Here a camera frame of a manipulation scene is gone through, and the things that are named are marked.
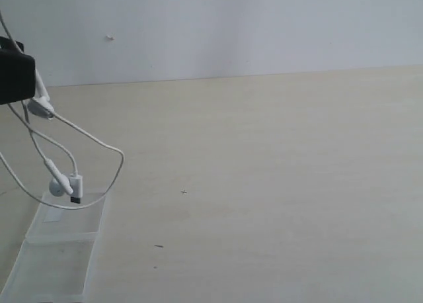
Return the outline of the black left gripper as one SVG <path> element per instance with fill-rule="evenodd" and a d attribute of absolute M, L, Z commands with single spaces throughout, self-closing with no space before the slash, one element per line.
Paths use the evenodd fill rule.
<path fill-rule="evenodd" d="M 35 96 L 36 63 L 32 56 L 19 52 L 12 41 L 1 37 L 1 105 Z"/>

